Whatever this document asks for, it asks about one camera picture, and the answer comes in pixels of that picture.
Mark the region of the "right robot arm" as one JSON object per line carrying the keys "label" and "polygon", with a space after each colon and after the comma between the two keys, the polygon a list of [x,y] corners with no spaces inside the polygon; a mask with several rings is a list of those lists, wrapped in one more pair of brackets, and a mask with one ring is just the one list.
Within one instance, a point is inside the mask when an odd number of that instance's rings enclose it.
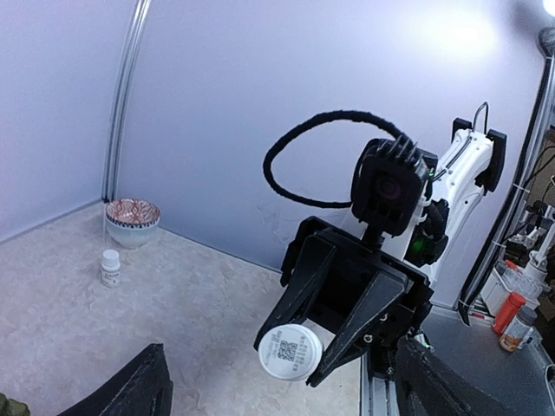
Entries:
{"label": "right robot arm", "polygon": [[506,154],[503,133],[478,131],[468,120],[454,120],[450,147],[439,156],[371,113],[321,113],[265,155],[264,177],[275,193],[329,207],[284,189],[271,165],[301,134],[339,120],[386,133],[363,148],[344,203],[365,230],[306,218],[282,262],[284,293],[254,341],[266,373],[311,387],[363,355],[381,377],[394,375],[400,340],[414,337],[428,316],[445,257],[470,213],[496,189]]}

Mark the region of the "green weekly pill organizer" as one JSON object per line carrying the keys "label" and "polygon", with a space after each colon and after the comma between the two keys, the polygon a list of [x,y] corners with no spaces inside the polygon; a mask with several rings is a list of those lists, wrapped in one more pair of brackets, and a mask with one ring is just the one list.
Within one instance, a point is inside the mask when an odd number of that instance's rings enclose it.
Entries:
{"label": "green weekly pill organizer", "polygon": [[27,404],[0,393],[0,416],[30,416]]}

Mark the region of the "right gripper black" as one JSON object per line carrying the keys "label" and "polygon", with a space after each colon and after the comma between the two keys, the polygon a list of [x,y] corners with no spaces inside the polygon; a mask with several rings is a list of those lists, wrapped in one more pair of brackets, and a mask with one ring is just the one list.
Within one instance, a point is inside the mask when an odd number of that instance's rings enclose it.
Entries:
{"label": "right gripper black", "polygon": [[418,328],[431,289],[419,270],[317,217],[305,219],[281,265],[285,292],[264,321],[253,347],[273,328],[310,319],[334,334],[306,381],[317,387],[374,344],[393,347]]}

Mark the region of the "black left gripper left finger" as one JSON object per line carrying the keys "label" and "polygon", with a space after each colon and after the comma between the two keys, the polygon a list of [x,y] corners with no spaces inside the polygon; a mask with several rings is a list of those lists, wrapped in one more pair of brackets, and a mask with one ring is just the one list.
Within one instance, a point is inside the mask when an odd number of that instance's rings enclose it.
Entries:
{"label": "black left gripper left finger", "polygon": [[164,345],[152,343],[88,397],[60,413],[76,415],[169,416],[173,382]]}

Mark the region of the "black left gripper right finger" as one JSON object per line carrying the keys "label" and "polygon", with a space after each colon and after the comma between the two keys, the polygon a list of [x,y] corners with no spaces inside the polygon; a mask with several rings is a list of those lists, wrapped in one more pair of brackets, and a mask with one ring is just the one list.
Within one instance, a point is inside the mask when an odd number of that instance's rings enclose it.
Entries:
{"label": "black left gripper right finger", "polygon": [[396,401],[400,415],[519,415],[457,374],[411,337],[396,352]]}

